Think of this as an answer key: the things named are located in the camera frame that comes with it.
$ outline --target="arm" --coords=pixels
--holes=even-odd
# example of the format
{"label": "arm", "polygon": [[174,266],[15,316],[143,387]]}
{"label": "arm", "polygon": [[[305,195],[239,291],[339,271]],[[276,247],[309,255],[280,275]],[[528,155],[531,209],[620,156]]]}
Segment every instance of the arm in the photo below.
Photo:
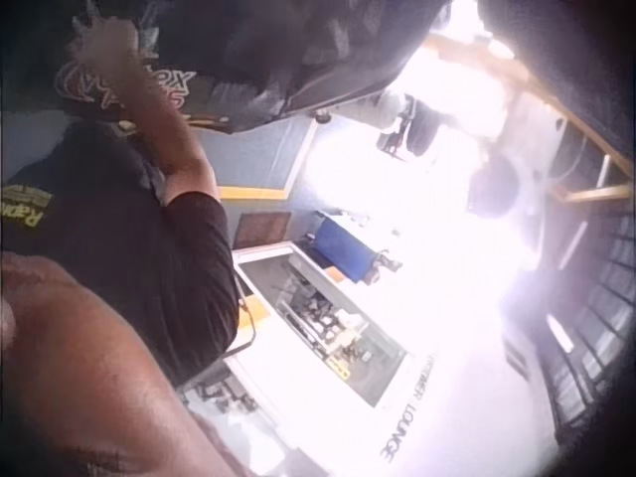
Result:
{"label": "arm", "polygon": [[76,58],[106,79],[143,134],[166,176],[164,203],[192,191],[218,200],[215,174],[201,142],[141,65],[132,23],[103,20],[94,9],[89,14],[90,27],[76,22],[81,41]]}
{"label": "arm", "polygon": [[56,263],[4,252],[2,295],[3,393],[43,444],[116,475],[237,477],[132,328]]}

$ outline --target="person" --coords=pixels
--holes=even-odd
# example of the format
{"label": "person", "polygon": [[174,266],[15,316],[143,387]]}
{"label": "person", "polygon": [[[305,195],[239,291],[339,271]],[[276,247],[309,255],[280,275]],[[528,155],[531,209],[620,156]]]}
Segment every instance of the person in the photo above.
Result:
{"label": "person", "polygon": [[91,5],[90,25],[75,19],[73,53],[114,91],[145,147],[99,124],[71,127],[3,186],[2,248],[59,264],[134,328],[178,387],[237,333],[227,218],[200,141],[142,65],[133,24]]}
{"label": "person", "polygon": [[3,476],[254,477],[58,264],[3,252],[0,310]]}

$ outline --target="metal bar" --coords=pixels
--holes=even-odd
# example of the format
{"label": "metal bar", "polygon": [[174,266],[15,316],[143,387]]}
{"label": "metal bar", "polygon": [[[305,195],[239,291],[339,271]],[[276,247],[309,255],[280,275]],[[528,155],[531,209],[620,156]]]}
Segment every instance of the metal bar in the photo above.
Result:
{"label": "metal bar", "polygon": [[614,290],[613,288],[610,288],[609,286],[607,286],[605,283],[600,283],[600,286],[602,286],[604,289],[606,289],[607,291],[609,291],[612,295],[614,295],[616,298],[618,298],[619,300],[627,303],[629,306],[631,306],[632,308],[636,307],[636,303],[634,303],[632,300],[630,300],[629,298],[627,298],[625,295],[623,295],[622,293],[619,293],[618,291]]}
{"label": "metal bar", "polygon": [[625,240],[625,241],[636,241],[636,237],[633,236],[627,236],[625,234],[617,234],[617,233],[610,233],[608,234],[611,238],[615,238],[615,239],[619,239],[619,240]]}
{"label": "metal bar", "polygon": [[609,174],[609,168],[611,165],[612,158],[609,154],[605,154],[605,156],[603,157],[603,165],[600,168],[600,174],[598,175],[598,180],[596,181],[596,189],[605,185],[605,181],[607,181],[607,174]]}
{"label": "metal bar", "polygon": [[580,203],[629,199],[631,195],[631,189],[631,185],[621,184],[619,186],[603,187],[600,189],[570,192],[565,197],[565,201],[569,203]]}
{"label": "metal bar", "polygon": [[600,374],[602,374],[602,372],[605,370],[605,365],[603,364],[602,361],[600,361],[600,357],[598,356],[598,353],[596,353],[596,350],[594,349],[594,347],[587,340],[587,338],[585,338],[585,336],[580,332],[580,330],[578,330],[577,328],[574,328],[574,333],[576,334],[576,336],[578,336],[578,339],[583,343],[583,345],[585,345],[585,348],[587,348],[587,351],[589,351],[590,355],[592,355],[592,358],[594,358],[594,361],[598,364],[598,367],[600,368],[600,371],[601,371]]}
{"label": "metal bar", "polygon": [[546,383],[546,390],[548,391],[548,401],[550,402],[550,408],[553,412],[555,436],[557,436],[562,433],[564,422],[558,410],[557,390],[555,389],[555,383],[553,382],[552,376],[548,372],[548,365],[546,364],[544,358],[541,357],[541,355],[539,355],[539,367],[542,374],[544,375],[544,383]]}
{"label": "metal bar", "polygon": [[596,317],[596,319],[598,321],[600,321],[603,325],[605,325],[605,328],[607,328],[609,331],[611,331],[614,336],[616,336],[621,341],[625,341],[625,338],[623,338],[621,336],[621,334],[618,332],[618,330],[616,328],[614,328],[605,318],[600,316],[600,314],[594,308],[592,308],[592,306],[589,303],[585,303],[585,308],[587,308],[589,311],[591,311],[592,314]]}
{"label": "metal bar", "polygon": [[625,263],[623,261],[615,260],[613,258],[604,258],[605,261],[612,263],[613,265],[620,266],[625,268],[627,271],[636,271],[636,266],[630,265],[629,263]]}
{"label": "metal bar", "polygon": [[634,217],[634,211],[592,211],[591,216],[602,219],[616,219],[620,217]]}
{"label": "metal bar", "polygon": [[587,368],[583,364],[582,360],[580,364],[577,366],[577,368],[579,368],[579,372],[581,377],[583,378],[583,381],[585,382],[585,386],[587,387],[587,389],[589,390],[589,393],[592,396],[592,402],[597,401],[600,398],[600,393],[598,392],[598,389],[596,388],[596,384],[592,380],[592,377],[587,372]]}
{"label": "metal bar", "polygon": [[565,361],[565,365],[567,366],[567,369],[572,375],[572,379],[574,380],[574,385],[576,386],[576,389],[578,390],[578,394],[580,395],[580,400],[583,403],[583,407],[587,408],[587,406],[591,404],[591,402],[588,400],[587,395],[585,394],[585,391],[583,390],[583,386],[578,380],[578,372],[574,368],[574,365],[572,364],[572,362],[569,360],[569,354],[566,353],[565,350],[560,346],[560,344],[557,341],[557,338],[555,338],[555,343],[556,343],[556,347],[558,348],[558,352],[560,353],[561,357]]}

